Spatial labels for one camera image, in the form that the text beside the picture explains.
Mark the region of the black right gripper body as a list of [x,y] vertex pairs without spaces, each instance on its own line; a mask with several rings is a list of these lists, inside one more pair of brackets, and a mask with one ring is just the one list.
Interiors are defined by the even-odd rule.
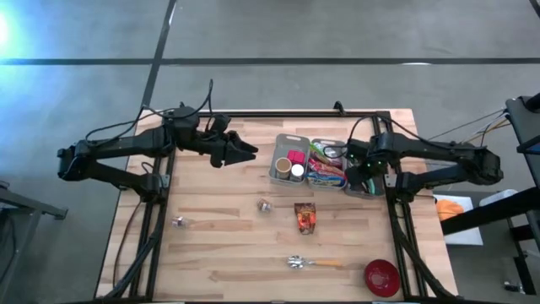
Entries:
[[374,176],[382,175],[386,171],[386,162],[379,156],[376,156],[371,147],[366,161],[358,162],[348,159],[348,168],[358,168],[359,172],[362,173],[363,182],[366,182]]

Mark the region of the brown snack pouch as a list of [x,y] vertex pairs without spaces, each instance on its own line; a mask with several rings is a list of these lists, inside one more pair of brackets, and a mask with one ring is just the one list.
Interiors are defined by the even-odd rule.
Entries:
[[313,203],[296,203],[294,212],[297,217],[299,232],[302,235],[313,234],[316,227],[316,205]]

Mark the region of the black metal stand leg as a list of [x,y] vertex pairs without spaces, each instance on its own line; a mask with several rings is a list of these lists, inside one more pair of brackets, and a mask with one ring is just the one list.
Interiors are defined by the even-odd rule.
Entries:
[[28,249],[41,216],[64,220],[67,209],[27,198],[0,184],[0,304],[5,303],[19,262]]

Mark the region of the orange cloth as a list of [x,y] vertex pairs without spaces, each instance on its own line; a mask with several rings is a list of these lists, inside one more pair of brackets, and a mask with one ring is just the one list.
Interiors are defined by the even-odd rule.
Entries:
[[448,199],[438,199],[435,207],[440,221],[448,220],[464,213],[464,208],[460,204]]

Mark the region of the white board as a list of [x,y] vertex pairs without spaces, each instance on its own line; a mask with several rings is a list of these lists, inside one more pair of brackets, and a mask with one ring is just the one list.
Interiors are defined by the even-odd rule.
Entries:
[[[463,196],[451,196],[451,195],[440,195],[435,194],[435,197],[438,200],[446,199],[452,202],[459,204],[465,211],[470,211],[473,209],[473,202],[470,197]],[[445,235],[445,243],[447,245],[467,245],[467,246],[482,246],[483,239],[480,233],[480,230],[476,228],[471,228],[465,231],[460,231],[457,233]]]

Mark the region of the dark grey translucent bin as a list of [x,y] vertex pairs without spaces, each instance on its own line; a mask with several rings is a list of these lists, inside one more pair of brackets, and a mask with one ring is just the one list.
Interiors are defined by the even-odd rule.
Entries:
[[[346,159],[345,168],[344,168],[345,176],[346,176],[346,170],[348,169],[348,158],[346,156],[346,153],[347,153],[347,150],[345,149],[345,159]],[[384,189],[384,182],[383,182],[383,179],[382,179],[382,175],[372,177],[373,182],[374,182],[374,184],[376,186],[376,194],[375,195],[371,195],[369,193],[369,190],[368,190],[367,184],[366,184],[367,181],[363,182],[363,186],[368,190],[367,195],[363,195],[359,191],[359,187],[358,188],[351,188],[350,184],[348,183],[348,180],[347,180],[347,184],[345,186],[345,193],[347,195],[349,195],[349,196],[358,197],[358,198],[377,198],[377,197],[384,196],[385,195],[385,189]]]

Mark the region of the white plastic container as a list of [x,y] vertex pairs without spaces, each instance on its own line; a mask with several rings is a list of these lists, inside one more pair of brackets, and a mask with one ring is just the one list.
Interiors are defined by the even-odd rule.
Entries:
[[517,191],[515,189],[506,189],[504,191],[497,192],[493,195],[490,195],[486,198],[482,198],[478,204],[479,207],[483,207],[489,204],[492,204],[494,202],[500,201],[502,199],[511,197],[515,195]]

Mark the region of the black metal stand bar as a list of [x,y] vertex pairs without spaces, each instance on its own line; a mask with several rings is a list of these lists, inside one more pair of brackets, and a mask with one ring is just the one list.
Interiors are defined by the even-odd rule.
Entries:
[[540,188],[532,187],[440,222],[444,235],[454,234],[540,209]]

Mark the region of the red bowl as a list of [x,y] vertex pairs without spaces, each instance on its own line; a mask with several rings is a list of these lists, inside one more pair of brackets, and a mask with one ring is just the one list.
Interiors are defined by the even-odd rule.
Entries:
[[364,268],[364,282],[376,296],[392,297],[401,286],[397,268],[384,259],[369,262]]

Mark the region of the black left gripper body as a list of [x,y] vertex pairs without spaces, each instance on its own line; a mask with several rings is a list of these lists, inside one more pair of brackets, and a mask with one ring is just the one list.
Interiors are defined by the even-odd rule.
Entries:
[[220,168],[229,164],[226,160],[227,144],[230,139],[228,134],[199,133],[198,136],[198,153],[209,155],[213,167]]

